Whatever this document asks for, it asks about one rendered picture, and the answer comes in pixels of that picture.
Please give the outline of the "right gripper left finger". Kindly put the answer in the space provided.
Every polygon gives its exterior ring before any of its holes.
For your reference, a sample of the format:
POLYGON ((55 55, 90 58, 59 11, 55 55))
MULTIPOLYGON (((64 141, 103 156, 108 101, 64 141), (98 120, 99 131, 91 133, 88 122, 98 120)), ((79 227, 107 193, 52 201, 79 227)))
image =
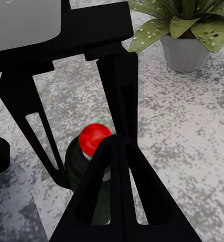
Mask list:
POLYGON ((118 135, 99 144, 49 242, 125 242, 118 135), (92 225, 105 169, 111 166, 110 220, 92 225))

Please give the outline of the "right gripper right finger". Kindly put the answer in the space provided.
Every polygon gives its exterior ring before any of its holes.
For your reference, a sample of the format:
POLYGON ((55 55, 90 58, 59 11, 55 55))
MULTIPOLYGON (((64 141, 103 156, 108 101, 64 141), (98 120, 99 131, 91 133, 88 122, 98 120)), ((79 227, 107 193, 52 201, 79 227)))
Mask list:
POLYGON ((118 135, 125 242, 202 242, 131 138, 118 135), (131 170, 148 225, 137 222, 131 170))

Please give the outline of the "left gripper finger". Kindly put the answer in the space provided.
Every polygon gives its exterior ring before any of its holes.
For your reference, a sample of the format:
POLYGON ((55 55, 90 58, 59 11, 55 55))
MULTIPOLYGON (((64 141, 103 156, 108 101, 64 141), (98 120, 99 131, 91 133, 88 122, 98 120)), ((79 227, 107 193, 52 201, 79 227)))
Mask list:
POLYGON ((138 55, 120 41, 86 47, 86 61, 97 61, 117 135, 137 143, 138 55))
POLYGON ((7 107, 17 125, 30 142, 55 183, 61 187, 71 189, 65 168, 62 163, 53 133, 50 129, 44 107, 38 90, 32 78, 33 75, 55 70, 53 61, 46 60, 36 64, 28 64, 8 70, 4 69, 0 79, 0 98, 7 107), (35 132, 26 119, 28 114, 38 112, 45 132, 51 145, 59 169, 55 169, 47 153, 40 144, 35 132))

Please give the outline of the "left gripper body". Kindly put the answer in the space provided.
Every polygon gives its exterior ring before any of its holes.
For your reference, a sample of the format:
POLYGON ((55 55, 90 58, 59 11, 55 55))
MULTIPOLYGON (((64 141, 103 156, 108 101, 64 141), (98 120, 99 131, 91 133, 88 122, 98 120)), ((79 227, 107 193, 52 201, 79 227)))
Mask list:
POLYGON ((128 2, 72 9, 61 0, 61 29, 57 37, 42 43, 0 51, 3 70, 84 53, 86 47, 124 41, 134 36, 128 2))

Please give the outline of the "insectifuge atomizer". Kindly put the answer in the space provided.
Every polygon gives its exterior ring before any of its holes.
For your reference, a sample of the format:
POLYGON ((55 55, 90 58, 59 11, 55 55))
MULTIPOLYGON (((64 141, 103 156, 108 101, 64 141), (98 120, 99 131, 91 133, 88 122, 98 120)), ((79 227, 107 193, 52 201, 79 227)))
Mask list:
MULTIPOLYGON (((84 127, 67 147, 64 168, 73 194, 78 187, 99 144, 111 136, 109 128, 100 123, 92 123, 84 127)), ((105 225, 110 220, 111 204, 111 166, 105 169, 92 225, 105 225)))

